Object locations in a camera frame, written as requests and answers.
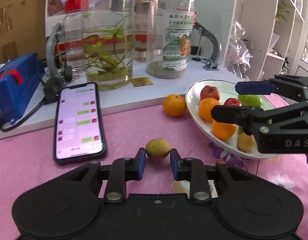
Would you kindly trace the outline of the small green tomato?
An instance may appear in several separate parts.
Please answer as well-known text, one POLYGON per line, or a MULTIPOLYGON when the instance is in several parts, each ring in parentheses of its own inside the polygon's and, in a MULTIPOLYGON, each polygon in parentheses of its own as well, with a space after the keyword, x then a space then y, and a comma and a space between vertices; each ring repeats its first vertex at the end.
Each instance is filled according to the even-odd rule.
POLYGON ((244 133, 244 130, 243 130, 243 128, 241 126, 238 127, 238 133, 239 134, 244 133))

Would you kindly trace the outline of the small red apple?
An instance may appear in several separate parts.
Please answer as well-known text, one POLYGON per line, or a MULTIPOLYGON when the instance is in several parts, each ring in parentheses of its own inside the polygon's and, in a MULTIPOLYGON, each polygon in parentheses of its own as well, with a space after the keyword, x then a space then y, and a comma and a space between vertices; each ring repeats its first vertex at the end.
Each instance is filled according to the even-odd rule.
POLYGON ((224 104, 224 106, 242 106, 241 102, 237 98, 228 98, 224 104))

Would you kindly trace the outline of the orange tangerine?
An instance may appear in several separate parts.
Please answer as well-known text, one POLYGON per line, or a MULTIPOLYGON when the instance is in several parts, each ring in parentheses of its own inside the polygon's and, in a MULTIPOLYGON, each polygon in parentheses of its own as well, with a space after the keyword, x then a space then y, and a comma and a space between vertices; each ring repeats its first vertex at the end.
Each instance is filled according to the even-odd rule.
POLYGON ((231 138, 236 132, 236 124, 227 124, 222 122, 217 122, 215 120, 211 123, 212 134, 220 140, 227 140, 231 138))
POLYGON ((207 122, 212 122, 213 118, 211 116, 211 110, 220 105, 219 101, 214 98, 205 98, 200 101, 198 105, 198 114, 199 116, 207 122))
POLYGON ((187 110, 185 99, 180 95, 171 94, 164 99, 163 110, 172 117, 182 116, 187 110))

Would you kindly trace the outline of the small yellow-brown longan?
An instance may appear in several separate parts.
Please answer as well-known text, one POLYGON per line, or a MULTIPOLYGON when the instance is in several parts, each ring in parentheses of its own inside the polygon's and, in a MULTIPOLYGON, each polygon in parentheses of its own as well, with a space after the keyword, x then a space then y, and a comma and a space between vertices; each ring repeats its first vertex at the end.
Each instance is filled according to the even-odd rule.
POLYGON ((150 140, 145 146, 145 152, 151 159, 162 160, 170 153, 170 144, 163 138, 155 138, 150 140))

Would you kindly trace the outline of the large green jujube in plate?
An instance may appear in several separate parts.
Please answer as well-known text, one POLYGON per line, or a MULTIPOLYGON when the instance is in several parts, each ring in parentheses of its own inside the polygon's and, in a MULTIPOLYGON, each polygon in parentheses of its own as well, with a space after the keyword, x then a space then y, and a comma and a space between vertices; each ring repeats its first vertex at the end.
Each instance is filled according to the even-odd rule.
POLYGON ((258 95, 241 95, 237 96, 237 99, 243 106, 261 107, 262 100, 258 95))

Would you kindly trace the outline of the crumpled plastic bag right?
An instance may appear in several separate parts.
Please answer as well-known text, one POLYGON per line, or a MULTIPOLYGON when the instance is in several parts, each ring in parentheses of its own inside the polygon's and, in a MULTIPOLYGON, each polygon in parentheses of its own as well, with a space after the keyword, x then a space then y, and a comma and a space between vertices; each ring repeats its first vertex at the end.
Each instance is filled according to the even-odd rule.
POLYGON ((239 22, 234 20, 225 58, 225 66, 227 71, 238 78, 243 81, 250 81, 247 71, 250 69, 250 59, 253 56, 245 45, 244 35, 245 29, 239 22))

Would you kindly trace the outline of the white bookshelf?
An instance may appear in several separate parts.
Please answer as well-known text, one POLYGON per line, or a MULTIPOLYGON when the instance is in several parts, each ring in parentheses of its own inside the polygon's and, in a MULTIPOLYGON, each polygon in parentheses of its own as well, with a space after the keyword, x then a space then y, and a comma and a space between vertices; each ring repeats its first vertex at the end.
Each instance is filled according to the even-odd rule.
POLYGON ((220 67, 234 62, 231 35, 236 22, 242 25, 252 55, 247 77, 256 81, 281 73, 285 59, 294 64, 300 55, 304 2, 308 0, 196 0, 195 8, 198 23, 221 45, 220 67))

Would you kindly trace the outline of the small gold card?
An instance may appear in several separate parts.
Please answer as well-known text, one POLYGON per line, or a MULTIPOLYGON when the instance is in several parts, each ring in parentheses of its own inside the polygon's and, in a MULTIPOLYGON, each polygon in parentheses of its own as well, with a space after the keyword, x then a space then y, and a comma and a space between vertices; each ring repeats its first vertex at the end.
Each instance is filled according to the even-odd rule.
POLYGON ((143 87, 153 85, 152 81, 146 77, 135 77, 131 80, 134 87, 143 87))

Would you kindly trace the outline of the pink floral tablecloth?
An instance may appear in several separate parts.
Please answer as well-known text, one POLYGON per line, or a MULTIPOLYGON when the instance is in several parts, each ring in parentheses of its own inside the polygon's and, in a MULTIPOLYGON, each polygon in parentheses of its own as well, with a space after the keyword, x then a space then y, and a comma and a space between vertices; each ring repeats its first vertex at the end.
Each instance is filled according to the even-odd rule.
MULTIPOLYGON (((107 142, 104 165, 122 157, 134 156, 151 139, 163 138, 182 157, 201 159, 213 165, 224 160, 246 168, 276 185, 294 192, 304 205, 304 217, 297 234, 308 239, 308 166, 303 154, 284 154, 272 159, 247 160, 213 145, 195 125, 189 114, 167 116, 161 106, 121 112, 103 117, 107 142)), ((58 166, 53 160, 52 128, 0 140, 0 239, 15 239, 18 230, 11 208, 27 190, 62 175, 72 165, 58 166)))

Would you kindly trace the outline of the black power adapter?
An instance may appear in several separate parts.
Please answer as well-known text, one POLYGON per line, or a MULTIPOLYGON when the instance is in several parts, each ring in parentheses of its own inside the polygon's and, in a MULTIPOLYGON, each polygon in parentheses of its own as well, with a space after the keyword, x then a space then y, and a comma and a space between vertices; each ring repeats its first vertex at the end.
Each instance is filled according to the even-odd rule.
POLYGON ((58 101, 58 95, 60 89, 61 89, 61 84, 59 80, 49 79, 46 81, 43 88, 46 105, 58 101))

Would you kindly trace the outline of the clear jar with label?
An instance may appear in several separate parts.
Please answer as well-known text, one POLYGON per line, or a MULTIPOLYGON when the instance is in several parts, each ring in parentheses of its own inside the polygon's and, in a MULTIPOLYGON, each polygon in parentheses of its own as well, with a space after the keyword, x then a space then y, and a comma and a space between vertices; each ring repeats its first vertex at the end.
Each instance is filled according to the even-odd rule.
POLYGON ((185 76, 196 21, 196 0, 150 0, 146 72, 161 79, 185 76))

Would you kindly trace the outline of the cola bottle red cap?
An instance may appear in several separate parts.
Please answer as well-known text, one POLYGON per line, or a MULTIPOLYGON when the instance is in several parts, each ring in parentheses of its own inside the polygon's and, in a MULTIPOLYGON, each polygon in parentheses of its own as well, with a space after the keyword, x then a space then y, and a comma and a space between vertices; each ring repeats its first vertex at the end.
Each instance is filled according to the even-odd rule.
POLYGON ((134 7, 134 59, 146 61, 150 0, 136 0, 134 7))

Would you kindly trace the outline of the small bottle red cap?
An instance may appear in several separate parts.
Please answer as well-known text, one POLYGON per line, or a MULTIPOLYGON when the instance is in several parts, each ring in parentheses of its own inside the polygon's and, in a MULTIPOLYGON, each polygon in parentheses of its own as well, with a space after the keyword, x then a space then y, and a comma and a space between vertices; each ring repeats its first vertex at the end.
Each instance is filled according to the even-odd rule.
POLYGON ((66 16, 63 20, 65 34, 66 64, 75 73, 85 71, 85 59, 82 48, 81 17, 88 10, 88 0, 67 0, 66 16))

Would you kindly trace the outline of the cardboard box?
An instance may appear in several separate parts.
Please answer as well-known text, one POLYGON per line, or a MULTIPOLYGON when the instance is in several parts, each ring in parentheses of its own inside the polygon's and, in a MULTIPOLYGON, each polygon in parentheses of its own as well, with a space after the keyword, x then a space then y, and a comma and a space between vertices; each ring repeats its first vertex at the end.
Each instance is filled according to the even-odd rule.
POLYGON ((0 0, 0 64, 29 53, 45 58, 45 0, 0 0))

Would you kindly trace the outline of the grey bracket right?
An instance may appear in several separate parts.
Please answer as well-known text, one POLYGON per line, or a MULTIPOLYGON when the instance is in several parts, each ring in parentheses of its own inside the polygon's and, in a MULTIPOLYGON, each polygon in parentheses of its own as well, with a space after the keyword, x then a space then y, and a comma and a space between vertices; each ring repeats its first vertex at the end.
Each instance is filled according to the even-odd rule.
POLYGON ((203 66, 205 70, 219 70, 219 59, 222 50, 220 42, 214 34, 198 22, 195 23, 195 29, 200 36, 195 60, 200 61, 203 59, 205 61, 205 65, 203 66))

